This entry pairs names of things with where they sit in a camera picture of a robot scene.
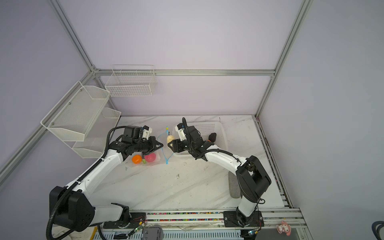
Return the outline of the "pink toy dragon fruit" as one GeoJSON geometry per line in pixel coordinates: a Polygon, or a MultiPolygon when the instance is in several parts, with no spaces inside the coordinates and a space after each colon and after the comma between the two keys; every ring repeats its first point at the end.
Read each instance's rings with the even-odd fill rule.
{"type": "Polygon", "coordinates": [[[149,155],[144,156],[147,163],[152,163],[157,159],[157,155],[155,153],[151,153],[149,155]]]}

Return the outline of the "cream toy pear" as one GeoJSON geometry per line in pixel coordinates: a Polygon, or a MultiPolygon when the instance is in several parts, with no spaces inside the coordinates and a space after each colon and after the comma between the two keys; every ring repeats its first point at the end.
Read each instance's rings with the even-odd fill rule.
{"type": "Polygon", "coordinates": [[[167,144],[171,143],[173,140],[175,140],[175,137],[172,135],[167,136],[167,144]]]}

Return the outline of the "clear zip top bag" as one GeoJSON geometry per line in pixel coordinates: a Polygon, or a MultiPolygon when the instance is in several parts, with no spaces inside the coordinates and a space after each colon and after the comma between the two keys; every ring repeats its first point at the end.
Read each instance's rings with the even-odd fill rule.
{"type": "Polygon", "coordinates": [[[132,156],[128,157],[128,161],[134,165],[168,165],[170,158],[174,155],[166,146],[167,139],[170,136],[170,129],[166,126],[164,132],[155,138],[160,144],[155,145],[155,150],[153,152],[148,155],[139,152],[133,153],[132,156]]]}

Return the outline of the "orange toy fruit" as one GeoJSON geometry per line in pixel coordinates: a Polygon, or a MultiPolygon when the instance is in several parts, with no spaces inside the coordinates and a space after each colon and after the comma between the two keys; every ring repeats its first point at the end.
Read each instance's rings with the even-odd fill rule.
{"type": "Polygon", "coordinates": [[[132,162],[136,165],[136,164],[140,164],[141,162],[143,161],[142,159],[142,156],[141,155],[135,155],[132,157],[132,162]]]}

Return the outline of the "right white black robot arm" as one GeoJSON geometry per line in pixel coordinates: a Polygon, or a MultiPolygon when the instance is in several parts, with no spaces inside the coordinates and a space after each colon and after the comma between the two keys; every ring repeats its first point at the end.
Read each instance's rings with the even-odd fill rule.
{"type": "Polygon", "coordinates": [[[204,140],[194,126],[178,125],[179,138],[167,137],[167,146],[174,153],[188,152],[194,159],[217,164],[233,175],[240,187],[241,202],[236,208],[236,224],[247,227],[255,219],[262,195],[272,183],[269,174],[255,156],[240,157],[216,145],[216,133],[204,140]]]}

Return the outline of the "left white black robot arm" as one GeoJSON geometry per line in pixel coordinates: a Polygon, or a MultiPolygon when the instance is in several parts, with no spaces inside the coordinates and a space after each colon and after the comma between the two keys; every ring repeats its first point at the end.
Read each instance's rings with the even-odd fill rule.
{"type": "Polygon", "coordinates": [[[129,156],[134,153],[149,155],[163,146],[154,136],[128,142],[113,141],[108,144],[104,155],[82,175],[65,187],[57,186],[51,190],[47,239],[54,239],[54,225],[68,229],[60,236],[61,239],[72,232],[81,232],[87,227],[106,222],[115,222],[122,228],[128,226],[132,221],[128,206],[118,203],[92,205],[90,198],[111,171],[129,156]]]}

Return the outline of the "grey felt eraser block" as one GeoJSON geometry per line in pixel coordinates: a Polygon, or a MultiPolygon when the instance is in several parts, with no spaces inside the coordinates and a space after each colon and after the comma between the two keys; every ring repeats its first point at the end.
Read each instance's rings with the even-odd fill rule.
{"type": "Polygon", "coordinates": [[[242,197],[242,194],[237,176],[232,172],[228,172],[228,182],[230,196],[234,199],[240,199],[242,197]]]}

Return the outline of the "white two-tier mesh shelf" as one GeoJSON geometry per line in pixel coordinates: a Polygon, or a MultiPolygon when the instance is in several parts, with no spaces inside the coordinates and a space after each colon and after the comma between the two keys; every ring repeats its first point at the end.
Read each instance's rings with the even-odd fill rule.
{"type": "Polygon", "coordinates": [[[108,107],[110,92],[77,82],[41,120],[41,125],[83,159],[100,157],[121,112],[108,107]]]}

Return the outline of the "grey power adapter box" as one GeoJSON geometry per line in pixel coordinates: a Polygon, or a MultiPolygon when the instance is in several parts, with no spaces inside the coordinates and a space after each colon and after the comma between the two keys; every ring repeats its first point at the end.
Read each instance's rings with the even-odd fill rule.
{"type": "Polygon", "coordinates": [[[142,240],[163,240],[164,231],[161,226],[144,227],[142,231],[142,240]]]}

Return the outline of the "pink plush toy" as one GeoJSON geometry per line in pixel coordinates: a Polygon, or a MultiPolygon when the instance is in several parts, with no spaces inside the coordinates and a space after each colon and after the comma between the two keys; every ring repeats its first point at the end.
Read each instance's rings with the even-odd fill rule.
{"type": "Polygon", "coordinates": [[[290,236],[292,232],[291,226],[285,221],[281,221],[279,225],[276,225],[276,229],[279,234],[286,234],[287,236],[290,236]]]}

